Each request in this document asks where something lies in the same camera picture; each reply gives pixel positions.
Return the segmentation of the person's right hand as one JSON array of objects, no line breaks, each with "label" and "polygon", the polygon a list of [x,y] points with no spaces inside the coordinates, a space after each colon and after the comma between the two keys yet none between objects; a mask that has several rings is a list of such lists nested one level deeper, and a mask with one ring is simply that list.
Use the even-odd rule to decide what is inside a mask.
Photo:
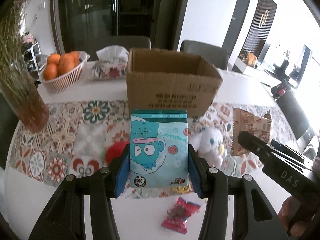
[{"label": "person's right hand", "polygon": [[319,197],[302,204],[291,196],[283,202],[278,217],[290,236],[319,239]]}]

